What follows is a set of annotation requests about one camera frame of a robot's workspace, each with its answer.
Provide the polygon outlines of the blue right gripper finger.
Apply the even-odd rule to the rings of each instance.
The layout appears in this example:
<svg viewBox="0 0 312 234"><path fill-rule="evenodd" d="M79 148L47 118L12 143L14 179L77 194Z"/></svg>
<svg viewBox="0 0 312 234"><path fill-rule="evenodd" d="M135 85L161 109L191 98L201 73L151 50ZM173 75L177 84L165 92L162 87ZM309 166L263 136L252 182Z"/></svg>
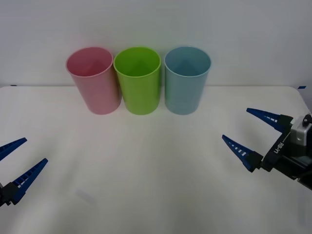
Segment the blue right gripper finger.
<svg viewBox="0 0 312 234"><path fill-rule="evenodd" d="M268 125L272 126L275 130L280 133L285 132L290 126L293 117L287 115L278 115L271 112L247 108L246 110L248 113L252 114L253 116L261 119Z"/></svg>
<svg viewBox="0 0 312 234"><path fill-rule="evenodd" d="M255 169L261 168L262 155L242 146L225 135L222 136L222 139L249 172L252 173Z"/></svg>

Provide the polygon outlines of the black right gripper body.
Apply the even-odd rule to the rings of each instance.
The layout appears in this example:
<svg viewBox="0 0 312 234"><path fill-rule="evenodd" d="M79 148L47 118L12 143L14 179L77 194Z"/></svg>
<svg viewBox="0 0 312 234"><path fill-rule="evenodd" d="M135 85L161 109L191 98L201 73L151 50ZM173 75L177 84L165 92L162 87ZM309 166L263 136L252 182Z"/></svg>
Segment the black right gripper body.
<svg viewBox="0 0 312 234"><path fill-rule="evenodd" d="M293 143L291 127L287 127L266 153L261 167L268 172L276 169L292 180L311 181L312 145Z"/></svg>

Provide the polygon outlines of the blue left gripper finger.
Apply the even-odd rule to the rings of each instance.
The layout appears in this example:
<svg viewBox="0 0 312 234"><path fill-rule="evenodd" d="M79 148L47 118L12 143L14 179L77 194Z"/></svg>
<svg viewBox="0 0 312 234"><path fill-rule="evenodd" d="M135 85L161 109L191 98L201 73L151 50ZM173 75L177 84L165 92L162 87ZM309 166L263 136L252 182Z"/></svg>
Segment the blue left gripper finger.
<svg viewBox="0 0 312 234"><path fill-rule="evenodd" d="M19 146L24 144L27 141L25 137L5 144L0 147L0 161L2 161L5 157L7 157L10 153L16 150Z"/></svg>
<svg viewBox="0 0 312 234"><path fill-rule="evenodd" d="M2 205L10 205L11 203L16 205L19 203L26 194L28 188L31 186L47 163L48 159L44 158L17 179L2 187Z"/></svg>

